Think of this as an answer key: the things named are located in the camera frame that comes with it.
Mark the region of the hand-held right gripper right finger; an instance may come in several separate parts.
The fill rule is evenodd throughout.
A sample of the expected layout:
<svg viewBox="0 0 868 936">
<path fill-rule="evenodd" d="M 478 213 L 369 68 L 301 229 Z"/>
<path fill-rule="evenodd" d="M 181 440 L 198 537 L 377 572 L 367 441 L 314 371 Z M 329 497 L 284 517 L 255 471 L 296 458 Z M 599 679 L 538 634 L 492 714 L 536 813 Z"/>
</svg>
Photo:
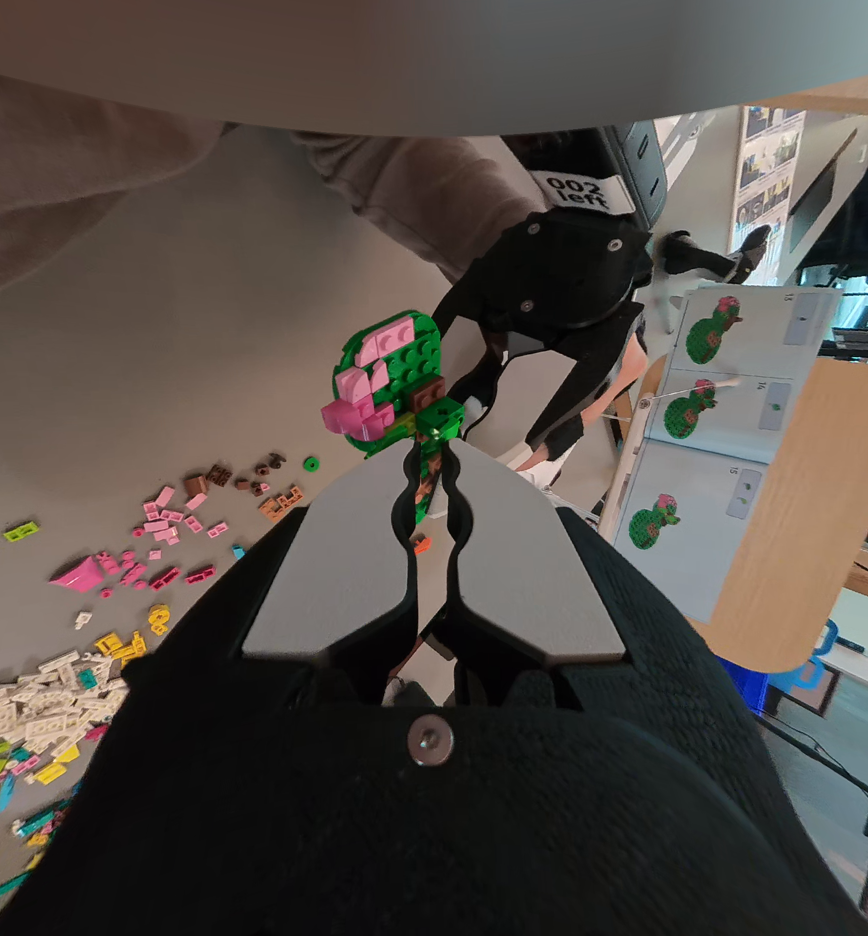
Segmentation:
<svg viewBox="0 0 868 936">
<path fill-rule="evenodd" d="M 621 663 L 626 647 L 560 513 L 520 474 L 465 442 L 442 451 L 454 546 L 432 634 L 457 701 L 498 706 L 523 673 Z"/>
</svg>

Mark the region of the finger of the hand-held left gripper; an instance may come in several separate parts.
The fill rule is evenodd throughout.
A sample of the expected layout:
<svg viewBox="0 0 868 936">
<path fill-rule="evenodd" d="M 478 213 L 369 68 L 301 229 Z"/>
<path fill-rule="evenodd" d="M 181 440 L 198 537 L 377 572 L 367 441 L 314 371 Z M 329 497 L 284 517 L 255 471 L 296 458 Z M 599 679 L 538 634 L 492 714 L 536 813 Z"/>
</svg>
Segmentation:
<svg viewBox="0 0 868 936">
<path fill-rule="evenodd" d="M 515 331 L 480 330 L 479 334 L 485 345 L 482 356 L 452 384 L 452 399 L 464 409 L 458 437 L 465 442 L 472 441 L 473 430 L 494 409 L 500 383 L 510 364 L 549 350 L 543 342 Z"/>
<path fill-rule="evenodd" d="M 498 356 L 469 319 L 457 317 L 444 335 L 444 378 L 448 396 L 475 412 L 495 399 Z"/>
</svg>

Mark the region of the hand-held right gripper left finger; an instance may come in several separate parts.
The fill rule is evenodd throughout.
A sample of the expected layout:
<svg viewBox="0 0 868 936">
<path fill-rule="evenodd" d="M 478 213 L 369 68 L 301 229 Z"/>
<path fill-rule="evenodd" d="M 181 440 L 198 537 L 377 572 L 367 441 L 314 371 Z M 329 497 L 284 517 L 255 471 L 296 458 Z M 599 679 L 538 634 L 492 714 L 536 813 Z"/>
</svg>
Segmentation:
<svg viewBox="0 0 868 936">
<path fill-rule="evenodd" d="M 417 638 L 416 489 L 416 445 L 393 445 L 317 495 L 243 654 L 340 671 L 380 704 Z"/>
</svg>

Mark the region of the green and pink lego model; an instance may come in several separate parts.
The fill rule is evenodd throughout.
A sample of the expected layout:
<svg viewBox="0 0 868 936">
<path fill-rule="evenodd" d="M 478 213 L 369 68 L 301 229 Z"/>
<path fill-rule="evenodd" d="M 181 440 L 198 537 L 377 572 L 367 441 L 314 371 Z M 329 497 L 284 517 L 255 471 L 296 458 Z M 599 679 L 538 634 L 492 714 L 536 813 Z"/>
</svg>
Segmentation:
<svg viewBox="0 0 868 936">
<path fill-rule="evenodd" d="M 464 417 L 463 405 L 447 394 L 440 364 L 441 335 L 434 319 L 404 311 L 348 340 L 333 371 L 334 398 L 321 411 L 324 427 L 364 460 L 399 442 L 420 447 L 417 523 L 431 512 L 442 448 L 458 438 Z M 424 423 L 451 426 L 452 438 L 423 446 L 416 433 Z"/>
</svg>

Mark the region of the person's left forearm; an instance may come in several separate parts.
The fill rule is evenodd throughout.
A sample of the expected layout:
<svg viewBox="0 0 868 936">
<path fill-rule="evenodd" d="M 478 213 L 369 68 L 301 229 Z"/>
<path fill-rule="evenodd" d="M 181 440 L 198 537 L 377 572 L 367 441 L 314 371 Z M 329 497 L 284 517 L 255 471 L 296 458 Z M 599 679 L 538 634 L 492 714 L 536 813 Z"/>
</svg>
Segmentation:
<svg viewBox="0 0 868 936">
<path fill-rule="evenodd" d="M 291 131 L 324 185 L 353 213 L 435 266 L 449 284 L 502 233 L 545 211 L 463 137 Z"/>
</svg>

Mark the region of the tan orange lego piece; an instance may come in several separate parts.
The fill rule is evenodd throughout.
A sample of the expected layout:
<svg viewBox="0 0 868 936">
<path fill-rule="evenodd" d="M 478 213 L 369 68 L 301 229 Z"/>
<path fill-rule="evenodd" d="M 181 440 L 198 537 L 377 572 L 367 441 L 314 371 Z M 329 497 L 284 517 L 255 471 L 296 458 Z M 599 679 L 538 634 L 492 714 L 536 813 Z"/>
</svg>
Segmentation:
<svg viewBox="0 0 868 936">
<path fill-rule="evenodd" d="M 291 485 L 286 493 L 268 497 L 258 507 L 258 512 L 269 522 L 278 523 L 291 509 L 302 502 L 304 494 L 300 487 Z"/>
</svg>

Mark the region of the group of brown lego pieces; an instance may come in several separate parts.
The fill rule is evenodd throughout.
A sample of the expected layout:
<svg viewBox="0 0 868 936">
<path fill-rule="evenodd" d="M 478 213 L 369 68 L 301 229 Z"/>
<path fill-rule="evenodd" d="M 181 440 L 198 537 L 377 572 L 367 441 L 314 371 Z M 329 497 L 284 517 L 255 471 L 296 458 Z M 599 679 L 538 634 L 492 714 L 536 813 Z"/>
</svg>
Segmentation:
<svg viewBox="0 0 868 936">
<path fill-rule="evenodd" d="M 263 497 L 271 491 L 270 479 L 286 464 L 287 459 L 279 452 L 270 453 L 263 462 L 258 462 L 251 472 L 237 474 L 223 463 L 214 463 L 205 472 L 188 474 L 182 479 L 188 500 L 207 495 L 212 487 L 225 488 L 232 485 L 236 490 Z"/>
</svg>

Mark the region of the pile of pink lego pieces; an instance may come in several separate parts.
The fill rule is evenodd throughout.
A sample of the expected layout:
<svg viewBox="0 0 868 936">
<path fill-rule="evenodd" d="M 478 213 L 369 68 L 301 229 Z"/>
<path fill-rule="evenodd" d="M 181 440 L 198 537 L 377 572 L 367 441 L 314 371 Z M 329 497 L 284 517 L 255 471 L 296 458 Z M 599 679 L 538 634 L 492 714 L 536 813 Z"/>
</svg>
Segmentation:
<svg viewBox="0 0 868 936">
<path fill-rule="evenodd" d="M 132 544 L 119 552 L 102 549 L 65 565 L 49 584 L 106 599 L 117 587 L 160 591 L 181 575 L 178 566 L 160 568 L 164 548 L 176 546 L 183 532 L 217 539 L 230 532 L 225 520 L 206 522 L 199 510 L 209 499 L 213 480 L 206 474 L 185 478 L 181 489 L 166 485 L 141 506 L 143 519 L 131 530 Z"/>
</svg>

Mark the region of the group of yellow lego pieces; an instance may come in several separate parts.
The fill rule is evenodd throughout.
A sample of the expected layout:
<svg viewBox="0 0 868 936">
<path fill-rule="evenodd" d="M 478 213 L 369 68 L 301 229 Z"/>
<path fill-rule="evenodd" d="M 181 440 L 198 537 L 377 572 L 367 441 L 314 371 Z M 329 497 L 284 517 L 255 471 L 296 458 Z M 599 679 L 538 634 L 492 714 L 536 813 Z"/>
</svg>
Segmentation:
<svg viewBox="0 0 868 936">
<path fill-rule="evenodd" d="M 146 656 L 149 649 L 158 646 L 171 630 L 172 623 L 169 605 L 155 604 L 148 610 L 141 629 L 135 629 L 128 637 L 115 632 L 108 633 L 94 641 L 93 651 L 124 668 L 128 663 Z"/>
</svg>

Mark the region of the lego instruction booklet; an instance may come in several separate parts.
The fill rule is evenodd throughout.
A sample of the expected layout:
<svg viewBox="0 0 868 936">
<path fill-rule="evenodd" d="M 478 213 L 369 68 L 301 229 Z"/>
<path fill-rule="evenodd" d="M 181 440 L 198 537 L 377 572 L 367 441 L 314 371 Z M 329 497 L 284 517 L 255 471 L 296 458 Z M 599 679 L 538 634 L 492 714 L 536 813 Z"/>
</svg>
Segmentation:
<svg viewBox="0 0 868 936">
<path fill-rule="evenodd" d="M 688 618 L 708 624 L 839 293 L 701 287 L 615 494 L 612 544 Z"/>
</svg>

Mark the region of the pile of white lego pieces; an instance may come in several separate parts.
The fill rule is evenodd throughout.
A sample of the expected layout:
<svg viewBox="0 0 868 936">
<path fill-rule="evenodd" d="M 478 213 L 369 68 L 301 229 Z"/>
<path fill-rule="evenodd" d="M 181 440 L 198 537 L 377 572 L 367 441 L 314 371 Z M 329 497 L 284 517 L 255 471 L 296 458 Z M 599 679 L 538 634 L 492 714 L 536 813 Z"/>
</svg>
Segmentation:
<svg viewBox="0 0 868 936">
<path fill-rule="evenodd" d="M 0 682 L 0 758 L 63 755 L 109 724 L 129 693 L 117 663 L 71 650 Z"/>
</svg>

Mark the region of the person's left hand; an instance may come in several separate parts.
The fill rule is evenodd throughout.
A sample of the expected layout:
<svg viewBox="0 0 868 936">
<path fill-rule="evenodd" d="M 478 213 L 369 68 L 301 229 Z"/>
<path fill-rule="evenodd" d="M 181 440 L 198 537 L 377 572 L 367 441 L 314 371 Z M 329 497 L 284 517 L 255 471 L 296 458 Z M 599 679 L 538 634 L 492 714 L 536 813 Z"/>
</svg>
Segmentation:
<svg viewBox="0 0 868 936">
<path fill-rule="evenodd" d="M 641 331 L 642 327 L 638 327 L 631 333 L 615 374 L 608 378 L 605 389 L 578 415 L 553 429 L 526 460 L 514 467 L 517 473 L 541 473 L 545 463 L 556 464 L 565 459 L 583 437 L 585 429 L 602 418 L 615 398 L 644 376 L 648 368 L 648 356 L 644 341 L 640 338 Z"/>
</svg>

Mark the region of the blue plastic bin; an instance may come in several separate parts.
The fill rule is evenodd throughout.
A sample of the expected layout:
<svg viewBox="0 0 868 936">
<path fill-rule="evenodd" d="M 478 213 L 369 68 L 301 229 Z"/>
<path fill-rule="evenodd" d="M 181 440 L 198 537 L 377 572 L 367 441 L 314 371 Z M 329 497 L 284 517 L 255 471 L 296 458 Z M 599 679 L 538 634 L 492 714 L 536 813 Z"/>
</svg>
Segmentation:
<svg viewBox="0 0 868 936">
<path fill-rule="evenodd" d="M 765 715 L 769 674 L 748 669 L 722 657 L 717 659 L 750 712 L 762 718 Z"/>
</svg>

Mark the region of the dark monitor screen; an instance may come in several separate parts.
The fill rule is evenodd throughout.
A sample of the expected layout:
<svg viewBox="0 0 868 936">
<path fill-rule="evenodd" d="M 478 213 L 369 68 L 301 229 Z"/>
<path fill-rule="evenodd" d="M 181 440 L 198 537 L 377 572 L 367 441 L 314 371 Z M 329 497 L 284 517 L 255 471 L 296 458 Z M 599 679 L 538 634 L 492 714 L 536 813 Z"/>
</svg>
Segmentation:
<svg viewBox="0 0 868 936">
<path fill-rule="evenodd" d="M 788 254 L 798 249 L 821 215 L 835 201 L 838 182 L 851 165 L 850 157 L 858 151 L 857 136 L 858 130 L 852 130 L 797 202 L 791 206 L 786 229 L 786 252 Z"/>
</svg>

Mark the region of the light wooden board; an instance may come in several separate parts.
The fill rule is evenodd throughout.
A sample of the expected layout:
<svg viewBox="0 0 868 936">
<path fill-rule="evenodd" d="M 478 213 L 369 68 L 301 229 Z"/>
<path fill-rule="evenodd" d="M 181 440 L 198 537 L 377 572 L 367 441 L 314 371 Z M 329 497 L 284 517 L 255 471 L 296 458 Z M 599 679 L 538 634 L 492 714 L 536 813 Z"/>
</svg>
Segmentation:
<svg viewBox="0 0 868 936">
<path fill-rule="evenodd" d="M 818 358 L 790 393 L 766 463 L 627 440 L 604 537 L 715 655 L 796 669 L 817 645 L 868 535 L 868 364 Z"/>
</svg>

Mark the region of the pile of mixed colourful pieces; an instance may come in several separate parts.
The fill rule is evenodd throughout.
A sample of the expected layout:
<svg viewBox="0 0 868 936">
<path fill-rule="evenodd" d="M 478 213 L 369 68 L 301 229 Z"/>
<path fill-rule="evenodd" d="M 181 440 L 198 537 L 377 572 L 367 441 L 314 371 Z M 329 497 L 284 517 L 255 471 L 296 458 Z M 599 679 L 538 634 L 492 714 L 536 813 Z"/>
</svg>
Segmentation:
<svg viewBox="0 0 868 936">
<path fill-rule="evenodd" d="M 66 772 L 48 784 L 27 781 L 23 776 L 17 778 L 6 808 L 0 812 L 0 886 L 26 872 L 32 857 L 42 851 L 15 835 L 12 826 L 67 798 L 89 766 L 93 751 L 90 744 L 80 744 L 78 749 L 80 755 L 66 764 Z M 13 893 L 0 896 L 0 909 L 12 896 Z"/>
</svg>

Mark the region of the person's beige top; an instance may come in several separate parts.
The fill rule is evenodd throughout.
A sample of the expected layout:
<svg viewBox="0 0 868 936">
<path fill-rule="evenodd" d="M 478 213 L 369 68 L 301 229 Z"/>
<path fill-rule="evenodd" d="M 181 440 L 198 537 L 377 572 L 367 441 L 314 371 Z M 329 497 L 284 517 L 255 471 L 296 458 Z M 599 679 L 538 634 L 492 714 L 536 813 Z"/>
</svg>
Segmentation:
<svg viewBox="0 0 868 936">
<path fill-rule="evenodd" d="M 0 290 L 46 264 L 126 194 L 203 161 L 224 129 L 0 75 Z"/>
</svg>

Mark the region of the wall poster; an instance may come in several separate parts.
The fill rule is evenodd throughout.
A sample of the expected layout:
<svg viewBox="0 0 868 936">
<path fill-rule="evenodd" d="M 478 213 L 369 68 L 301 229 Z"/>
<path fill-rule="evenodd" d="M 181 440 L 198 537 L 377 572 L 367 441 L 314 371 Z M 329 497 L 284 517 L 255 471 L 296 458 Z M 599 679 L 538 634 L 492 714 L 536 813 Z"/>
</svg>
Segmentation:
<svg viewBox="0 0 868 936">
<path fill-rule="evenodd" d="M 729 248 L 738 248 L 761 226 L 770 228 L 767 252 L 748 277 L 748 285 L 779 284 L 779 260 L 806 114 L 782 108 L 741 107 Z"/>
</svg>

